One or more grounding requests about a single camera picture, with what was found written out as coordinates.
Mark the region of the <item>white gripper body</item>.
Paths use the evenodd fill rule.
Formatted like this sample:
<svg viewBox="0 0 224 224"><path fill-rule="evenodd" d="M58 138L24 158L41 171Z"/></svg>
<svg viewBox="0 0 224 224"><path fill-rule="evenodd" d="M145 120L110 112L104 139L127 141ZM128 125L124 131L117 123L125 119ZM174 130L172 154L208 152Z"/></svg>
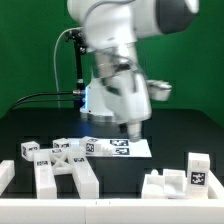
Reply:
<svg viewBox="0 0 224 224"><path fill-rule="evenodd" d="M145 79L142 74L130 71L103 81L103 97L118 124L134 124L151 116L151 106Z"/></svg>

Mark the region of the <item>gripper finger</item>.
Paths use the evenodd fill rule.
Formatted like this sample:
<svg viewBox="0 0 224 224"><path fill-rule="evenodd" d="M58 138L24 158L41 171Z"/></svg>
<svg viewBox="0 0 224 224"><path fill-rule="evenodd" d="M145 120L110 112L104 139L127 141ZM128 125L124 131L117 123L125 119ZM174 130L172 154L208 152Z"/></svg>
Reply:
<svg viewBox="0 0 224 224"><path fill-rule="evenodd" d="M129 140L131 142L138 142L142 139L142 123L137 122L137 123L128 123L127 124L127 133Z"/></svg>

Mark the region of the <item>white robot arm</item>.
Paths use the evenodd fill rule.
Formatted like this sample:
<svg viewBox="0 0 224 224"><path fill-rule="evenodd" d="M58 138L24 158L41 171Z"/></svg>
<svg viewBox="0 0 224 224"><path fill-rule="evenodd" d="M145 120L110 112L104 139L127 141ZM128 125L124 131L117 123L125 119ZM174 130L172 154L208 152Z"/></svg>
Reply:
<svg viewBox="0 0 224 224"><path fill-rule="evenodd" d="M199 0L67 0L67 8L96 59L96 89L87 103L101 116L110 113L130 141L139 141L152 110L135 44L186 30L199 12Z"/></svg>

